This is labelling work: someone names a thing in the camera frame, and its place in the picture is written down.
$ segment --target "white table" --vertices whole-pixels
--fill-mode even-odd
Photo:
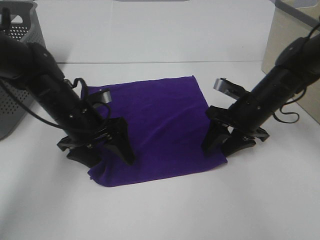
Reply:
[[[248,90],[261,62],[66,64],[69,79],[89,85],[195,75],[210,105],[233,100],[214,91],[227,77]],[[2,240],[316,240],[320,236],[320,126],[269,119],[271,137],[214,170],[102,187],[55,144],[65,136],[27,115],[0,144]],[[45,116],[44,111],[32,108]]]
[[[261,61],[275,9],[268,0],[37,4],[46,46],[62,63]]]

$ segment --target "black cable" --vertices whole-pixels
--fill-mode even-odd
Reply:
[[[283,121],[283,120],[281,120],[280,118],[277,117],[277,115],[276,115],[275,112],[272,114],[273,118],[274,118],[275,120],[277,120],[278,122],[283,123],[283,124],[294,124],[294,123],[298,122],[299,119],[300,119],[299,113],[293,112],[293,111],[283,112],[283,107],[286,106],[286,105],[293,104],[293,103],[299,101],[300,99],[303,98],[303,96],[306,94],[306,92],[307,92],[307,87],[305,87],[305,88],[303,89],[303,92],[301,93],[301,95],[300,95],[299,97],[297,97],[296,99],[294,99],[294,100],[292,100],[292,101],[286,102],[286,103],[283,104],[283,105],[280,107],[280,109],[279,109],[280,112],[281,112],[283,115],[296,115],[297,118],[296,118],[295,121]]]
[[[314,32],[315,32],[318,28],[320,28],[320,23],[318,23],[318,24],[310,31],[310,33],[308,34],[308,36],[306,36],[306,38],[307,38],[307,39],[310,39],[311,36],[312,36],[312,34],[314,34]]]
[[[76,78],[72,84],[72,89],[74,89],[78,86],[78,82],[81,83],[81,86],[83,89],[83,99],[87,100],[87,98],[89,96],[89,89],[88,89],[88,86],[83,78],[81,78],[81,77]]]
[[[22,108],[24,109],[27,113],[29,113],[30,115],[32,115],[33,117],[35,117],[36,119],[40,120],[41,122],[50,125],[54,128],[57,129],[62,129],[62,130],[66,130],[69,132],[76,132],[76,133],[88,133],[88,134],[94,134],[98,131],[100,131],[107,123],[107,121],[110,118],[111,115],[111,108],[109,107],[108,104],[104,103],[104,102],[96,102],[96,103],[100,103],[103,106],[105,106],[108,109],[108,115],[107,118],[102,122],[102,124],[94,130],[88,130],[88,129],[79,129],[79,128],[72,128],[72,127],[65,127],[65,126],[60,126],[58,124],[55,124],[53,122],[50,122],[42,117],[40,117],[39,115],[37,115],[36,113],[34,113],[33,111],[31,111],[26,105],[24,105],[7,87],[6,85],[3,83],[3,79],[0,78],[0,87],[3,88],[3,90]]]

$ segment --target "purple towel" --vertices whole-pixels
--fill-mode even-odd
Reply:
[[[111,117],[124,117],[136,155],[133,165],[102,148],[102,161],[88,174],[98,184],[114,187],[204,172],[226,163],[216,149],[205,157],[201,143],[209,127],[206,100],[194,76],[89,87],[109,88]],[[104,116],[106,110],[100,107]]]

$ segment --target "perforated basket wall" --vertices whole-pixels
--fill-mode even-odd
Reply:
[[[23,43],[39,43],[45,47],[36,7],[37,4],[32,1],[0,1],[0,10],[9,8],[12,16],[20,16],[22,19],[21,23],[11,23],[8,36]],[[9,84],[6,86],[26,106],[33,102],[27,91],[17,90]],[[13,131],[25,113],[0,87],[0,139]]]

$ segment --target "robotic arm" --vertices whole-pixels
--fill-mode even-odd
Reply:
[[[10,16],[5,9],[3,13],[2,19]],[[4,19],[3,23],[10,24],[10,20]],[[0,86],[19,103],[4,82],[27,90],[58,123],[49,124],[65,131],[67,137],[57,145],[62,151],[69,149],[69,159],[93,167],[101,160],[95,146],[102,143],[126,163],[134,162],[127,122],[123,117],[110,118],[109,90],[89,95],[82,78],[76,78],[71,84],[45,47],[38,43],[24,44],[0,32]],[[83,99],[73,91],[78,82],[83,87]],[[107,118],[98,113],[96,107],[99,106],[108,108]]]
[[[320,78],[320,34],[311,38],[318,27],[292,42],[251,92],[225,78],[217,79],[214,88],[237,101],[228,109],[210,106],[206,111],[210,126],[201,145],[205,153],[220,145],[225,156],[253,147],[255,138],[264,142],[269,137],[260,126],[270,116],[283,122],[275,111],[301,91],[303,97],[307,86]]]

